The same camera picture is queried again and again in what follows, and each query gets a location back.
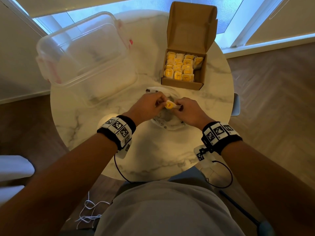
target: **wooden floor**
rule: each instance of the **wooden floor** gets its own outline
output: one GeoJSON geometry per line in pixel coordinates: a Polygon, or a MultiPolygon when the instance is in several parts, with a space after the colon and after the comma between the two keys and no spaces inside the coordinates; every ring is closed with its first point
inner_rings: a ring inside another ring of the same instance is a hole
{"type": "MultiPolygon", "coordinates": [[[[228,62],[235,92],[241,99],[241,114],[232,117],[230,124],[245,142],[315,189],[315,43],[237,57],[228,62]]],[[[66,152],[53,124],[49,96],[0,105],[0,155],[22,155],[38,173],[66,152]]],[[[218,185],[230,180],[222,166],[202,171],[218,185]]],[[[90,191],[90,199],[111,201],[121,184],[101,175],[90,191]]],[[[264,219],[237,180],[224,191],[258,220],[264,219]]],[[[75,229],[74,221],[84,200],[65,223],[64,230],[75,229]]],[[[256,235],[253,223],[226,204],[244,233],[256,235]]],[[[104,204],[95,213],[106,208],[104,204]]]]}

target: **white marble tabletop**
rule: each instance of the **white marble tabletop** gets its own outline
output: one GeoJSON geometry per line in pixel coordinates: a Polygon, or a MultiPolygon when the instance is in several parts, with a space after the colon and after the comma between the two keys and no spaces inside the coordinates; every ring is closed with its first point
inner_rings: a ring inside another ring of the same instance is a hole
{"type": "MultiPolygon", "coordinates": [[[[160,71],[167,48],[168,13],[152,10],[129,11],[115,15],[126,23],[133,45],[130,51],[139,78],[130,87],[87,108],[65,89],[51,87],[50,103],[57,131],[71,150],[96,133],[101,118],[110,113],[127,111],[147,87],[161,86],[160,71]]],[[[205,84],[200,91],[174,88],[181,97],[195,99],[213,119],[229,122],[234,98],[230,67],[214,42],[208,51],[205,84]]],[[[123,175],[131,181],[150,181],[171,177],[194,166],[198,159],[193,149],[202,145],[202,133],[184,126],[175,131],[164,130],[151,121],[140,124],[132,137],[132,146],[124,159],[116,158],[123,175]]],[[[114,159],[103,175],[123,180],[114,159]]]]}

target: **open box flap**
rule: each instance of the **open box flap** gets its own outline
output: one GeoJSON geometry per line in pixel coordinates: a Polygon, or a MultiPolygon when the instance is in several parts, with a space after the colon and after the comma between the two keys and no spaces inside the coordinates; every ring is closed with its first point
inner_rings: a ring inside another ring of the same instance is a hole
{"type": "Polygon", "coordinates": [[[216,16],[215,6],[174,1],[167,26],[168,48],[207,53],[216,36],[216,16]]]}

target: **clear plastic container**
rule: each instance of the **clear plastic container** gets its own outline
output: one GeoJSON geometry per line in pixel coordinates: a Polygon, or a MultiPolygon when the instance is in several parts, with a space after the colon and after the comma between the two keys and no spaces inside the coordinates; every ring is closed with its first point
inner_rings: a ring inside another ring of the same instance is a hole
{"type": "Polygon", "coordinates": [[[37,63],[53,86],[67,88],[88,106],[137,80],[128,57],[132,40],[123,22],[109,12],[100,12],[37,43],[37,63]]]}

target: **gray chair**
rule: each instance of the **gray chair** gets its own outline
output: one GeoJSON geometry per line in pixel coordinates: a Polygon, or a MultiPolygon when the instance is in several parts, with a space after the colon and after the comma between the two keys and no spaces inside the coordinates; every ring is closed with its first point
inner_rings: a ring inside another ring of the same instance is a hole
{"type": "Polygon", "coordinates": [[[239,95],[234,93],[234,102],[231,116],[238,116],[241,112],[241,101],[239,100],[239,95]]]}

